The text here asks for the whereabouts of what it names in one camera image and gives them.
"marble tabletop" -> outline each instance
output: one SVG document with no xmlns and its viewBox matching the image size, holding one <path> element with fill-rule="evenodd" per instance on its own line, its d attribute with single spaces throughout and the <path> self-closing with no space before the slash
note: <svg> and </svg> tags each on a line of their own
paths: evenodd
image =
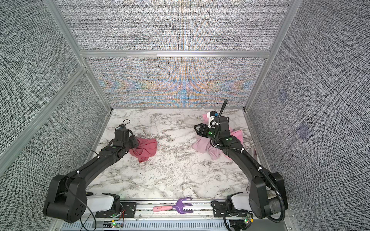
<svg viewBox="0 0 370 231">
<path fill-rule="evenodd" d="M 135 136 L 155 138 L 157 153 L 139 163 L 131 154 L 104 170 L 87 187 L 94 194 L 113 193 L 121 198 L 178 199 L 225 198 L 245 191 L 248 179 L 240 168 L 222 156 L 213 161 L 209 154 L 192 148 L 196 142 L 193 126 L 203 122 L 210 109 L 115 109 L 102 135 L 97 151 L 114 138 L 114 129 L 124 119 Z M 249 150 L 253 141 L 241 109 L 226 109 L 229 126 L 243 130 L 243 144 Z"/>
</svg>

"black robotic arm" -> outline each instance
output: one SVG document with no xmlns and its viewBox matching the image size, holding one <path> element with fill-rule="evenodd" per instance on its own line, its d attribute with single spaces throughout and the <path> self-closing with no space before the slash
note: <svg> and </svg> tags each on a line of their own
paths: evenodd
<svg viewBox="0 0 370 231">
<path fill-rule="evenodd" d="M 210 138 L 211 145 L 221 149 L 230 157 L 247 176 L 250 182 L 249 205 L 253 213 L 259 219 L 267 217 L 273 222 L 281 222 L 288 209 L 283 177 L 279 173 L 271 173 L 261 166 L 243 147 L 240 140 L 231 136 L 229 130 L 229 118 L 221 116 L 227 100 L 224 101 L 220 113 L 212 111 L 208 114 L 208 125 L 198 124 L 195 131 L 202 137 Z M 268 195 L 266 187 L 271 188 L 276 196 Z M 279 219 L 271 215 L 280 212 Z"/>
<path fill-rule="evenodd" d="M 44 215 L 69 223 L 80 219 L 87 205 L 86 187 L 131 148 L 138 146 L 136 137 L 125 124 L 118 126 L 114 134 L 115 138 L 96 157 L 67 175 L 56 175 L 51 180 L 44 205 Z"/>
</svg>

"crumpled fabric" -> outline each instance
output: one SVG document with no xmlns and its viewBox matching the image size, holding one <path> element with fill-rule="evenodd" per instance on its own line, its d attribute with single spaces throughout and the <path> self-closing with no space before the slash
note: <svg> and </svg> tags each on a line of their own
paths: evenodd
<svg viewBox="0 0 370 231">
<path fill-rule="evenodd" d="M 139 142 L 137 148 L 130 149 L 131 155 L 135 156 L 139 163 L 145 162 L 157 152 L 157 141 L 155 139 L 136 138 Z"/>
<path fill-rule="evenodd" d="M 203 123 L 208 124 L 207 114 L 203 114 L 203 119 L 204 119 Z M 231 128 L 229 129 L 230 129 L 230 134 L 238 138 L 240 142 L 243 143 L 243 131 L 242 130 L 233 131 Z M 193 149 L 195 149 L 197 152 L 200 152 L 200 153 L 208 152 L 212 160 L 217 160 L 222 155 L 225 155 L 222 150 L 212 147 L 212 145 L 209 142 L 210 140 L 211 140 L 210 138 L 201 137 L 201 136 L 196 135 L 196 142 L 192 145 L 192 147 Z"/>
</svg>

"black bracket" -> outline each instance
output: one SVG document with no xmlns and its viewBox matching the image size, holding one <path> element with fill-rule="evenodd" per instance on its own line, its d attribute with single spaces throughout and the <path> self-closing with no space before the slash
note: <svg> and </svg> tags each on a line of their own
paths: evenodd
<svg viewBox="0 0 370 231">
<path fill-rule="evenodd" d="M 223 217 L 223 215 L 228 211 L 226 202 L 219 202 L 219 201 L 211 201 L 211 206 L 213 208 L 213 216 L 214 217 Z M 241 220 L 247 215 L 248 213 L 237 213 L 237 214 L 228 214 L 226 217 L 240 217 Z"/>
<path fill-rule="evenodd" d="M 124 218 L 134 218 L 135 217 L 136 204 L 137 204 L 136 202 L 121 202 L 121 206 L 122 206 L 121 209 L 125 210 L 125 212 L 123 213 Z M 112 216 L 112 213 L 110 213 L 109 211 L 96 212 L 96 215 L 95 215 L 96 218 L 112 218 L 111 216 Z"/>
</svg>

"black cable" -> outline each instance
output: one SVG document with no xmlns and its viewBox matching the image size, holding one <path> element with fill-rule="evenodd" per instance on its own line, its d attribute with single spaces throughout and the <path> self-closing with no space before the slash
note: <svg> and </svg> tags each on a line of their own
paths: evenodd
<svg viewBox="0 0 370 231">
<path fill-rule="evenodd" d="M 211 120 L 211 122 L 209 124 L 211 125 L 212 128 L 214 128 L 215 125 L 216 125 L 215 119 Z"/>
<path fill-rule="evenodd" d="M 226 106 L 227 102 L 228 102 L 228 100 L 225 99 L 225 101 L 222 104 L 221 111 L 217 116 L 217 123 L 220 123 L 221 114 L 222 114 L 223 110 L 225 109 L 225 106 Z M 273 221 L 275 223 L 282 222 L 285 218 L 285 205 L 284 205 L 283 197 L 281 196 L 280 191 L 278 190 L 277 186 L 274 184 L 274 182 L 272 181 L 270 176 L 267 175 L 267 173 L 262 168 L 260 168 L 261 165 L 246 150 L 242 151 L 241 149 L 237 149 L 237 148 L 234 148 L 234 147 L 224 147 L 224 146 L 220 146 L 219 144 L 216 144 L 217 135 L 218 135 L 218 126 L 215 130 L 215 134 L 214 134 L 213 138 L 210 140 L 210 143 L 211 143 L 212 147 L 215 147 L 217 149 L 231 149 L 231 150 L 239 151 L 239 152 L 245 154 L 251 160 L 251 162 L 256 166 L 256 168 L 259 169 L 258 171 L 266 178 L 266 180 L 268 181 L 270 186 L 275 191 L 277 199 L 280 203 L 280 217 L 278 219 L 275 219 L 271 216 L 268 216 L 267 218 L 270 221 Z"/>
<path fill-rule="evenodd" d="M 248 211 L 248 210 L 231 210 L 231 211 L 228 211 L 228 212 L 224 213 L 224 215 L 223 215 L 223 222 L 224 222 L 224 224 L 225 224 L 225 226 L 226 226 L 226 228 L 227 228 L 228 231 L 232 231 L 229 228 L 228 224 L 226 223 L 226 215 L 228 215 L 230 213 L 250 213 L 250 211 Z M 245 228 L 243 228 L 243 230 L 246 230 L 247 228 L 249 228 L 251 224 L 252 224 L 252 222 L 250 222 L 250 224 L 248 226 L 246 226 Z"/>
<path fill-rule="evenodd" d="M 96 155 L 99 155 L 99 153 L 100 153 L 100 152 L 97 152 L 97 151 L 93 151 L 93 150 L 91 150 L 91 151 L 92 151 L 92 152 L 95 152 L 95 154 L 96 154 Z"/>
<path fill-rule="evenodd" d="M 220 113 L 217 115 L 217 123 L 220 123 L 220 118 L 221 118 L 221 115 L 223 113 L 223 110 L 225 109 L 226 107 L 226 104 L 228 103 L 228 100 L 225 99 L 225 101 L 223 102 L 222 104 L 222 107 L 221 107 L 221 110 L 220 110 Z M 216 127 L 216 130 L 215 130 L 215 134 L 213 135 L 213 142 L 215 143 L 216 142 L 216 137 L 218 136 L 218 126 Z"/>
<path fill-rule="evenodd" d="M 69 178 L 67 178 L 67 180 L 65 181 L 65 183 L 64 183 L 64 186 L 65 186 L 65 188 L 77 199 L 77 200 L 79 200 L 84 206 L 86 206 L 86 208 L 90 211 L 90 214 L 92 215 L 92 217 L 94 218 L 94 222 L 95 222 L 95 228 L 94 228 L 94 230 L 93 231 L 95 231 L 96 230 L 96 219 L 95 219 L 95 216 L 94 216 L 94 214 L 93 214 L 93 212 L 91 211 L 91 209 L 87 206 L 87 204 L 85 204 L 80 198 L 78 198 L 74 193 L 72 193 L 72 191 L 70 191 L 69 190 L 69 188 L 68 188 L 68 186 L 67 186 L 67 181 L 70 179 L 71 177 L 69 177 Z M 81 220 L 81 217 L 80 217 L 80 222 L 81 222 L 81 225 L 82 225 L 82 227 L 84 227 L 84 229 L 86 230 L 86 231 L 90 231 L 90 230 L 88 230 L 85 226 L 84 226 L 84 224 L 82 224 L 82 220 Z"/>
<path fill-rule="evenodd" d="M 234 147 L 221 147 L 221 146 L 218 146 L 218 145 L 216 145 L 216 148 L 218 148 L 218 149 L 232 149 L 232 150 L 235 150 L 235 151 L 242 152 L 243 154 L 245 154 L 251 160 L 251 162 L 256 166 L 256 168 L 259 169 L 259 167 L 261 167 L 261 165 L 246 150 L 242 151 L 241 149 L 237 149 L 237 148 L 234 148 Z M 285 218 L 285 205 L 284 205 L 283 197 L 281 196 L 281 193 L 278 190 L 277 186 L 271 180 L 270 176 L 267 175 L 267 173 L 262 168 L 259 169 L 258 171 L 265 177 L 265 179 L 268 181 L 270 186 L 273 188 L 273 190 L 276 193 L 277 199 L 280 203 L 280 217 L 278 219 L 275 219 L 271 216 L 268 216 L 267 219 L 269 219 L 270 221 L 275 222 L 275 223 L 280 223 Z"/>
<path fill-rule="evenodd" d="M 79 171 L 82 171 L 82 170 L 84 170 L 84 169 L 86 169 L 87 167 L 89 167 L 89 166 L 91 166 L 93 163 L 95 163 L 95 161 L 93 161 L 91 164 L 89 164 L 88 166 L 86 166 L 86 167 L 84 167 L 83 169 L 79 169 Z M 69 189 L 69 187 L 67 186 L 67 181 L 69 180 L 69 179 L 71 179 L 72 177 L 74 177 L 75 175 L 76 175 L 77 173 L 75 173 L 74 175 L 72 175 L 72 176 L 70 176 L 70 177 L 67 177 L 67 179 L 65 180 L 65 182 L 64 182 L 64 186 L 65 186 L 65 188 L 68 190 L 68 192 L 70 192 L 77 200 L 79 200 L 84 206 L 86 206 L 86 208 L 90 211 L 90 215 L 92 215 L 92 217 L 94 218 L 94 222 L 95 222 L 95 229 L 93 230 L 93 231 L 95 231 L 96 230 L 96 219 L 95 219 L 95 216 L 94 216 L 94 214 L 93 214 L 93 212 L 91 211 L 91 209 L 87 206 L 87 204 L 85 204 L 80 198 L 78 198 L 70 189 Z M 85 226 L 84 226 L 84 224 L 82 224 L 82 227 L 84 227 L 84 229 L 85 230 L 87 230 L 87 231 L 90 231 L 90 230 L 88 230 Z"/>
<path fill-rule="evenodd" d="M 90 218 L 90 216 L 91 216 L 91 213 L 90 213 L 90 215 L 87 217 L 87 219 L 86 219 L 86 221 Z M 86 223 L 86 221 L 83 223 L 83 225 Z M 81 224 L 82 224 L 82 220 L 81 220 L 81 217 L 80 217 L 80 222 L 81 222 Z M 80 229 L 80 231 L 82 230 L 82 226 L 81 226 L 81 229 Z"/>
<path fill-rule="evenodd" d="M 131 122 L 131 120 L 129 120 L 129 119 L 125 119 L 125 120 L 122 122 L 122 124 L 123 124 L 123 125 L 128 125 L 130 122 Z"/>
<path fill-rule="evenodd" d="M 120 216 L 119 216 L 119 218 L 118 218 L 118 220 L 116 220 L 116 221 L 114 221 L 114 222 L 104 222 L 104 224 L 112 224 L 112 223 L 115 223 L 115 222 L 117 222 L 117 221 L 119 221 L 120 219 L 121 219 L 121 216 L 122 216 L 122 219 L 123 219 L 123 213 L 125 212 L 126 210 L 121 210 L 121 214 L 120 214 Z"/>
</svg>

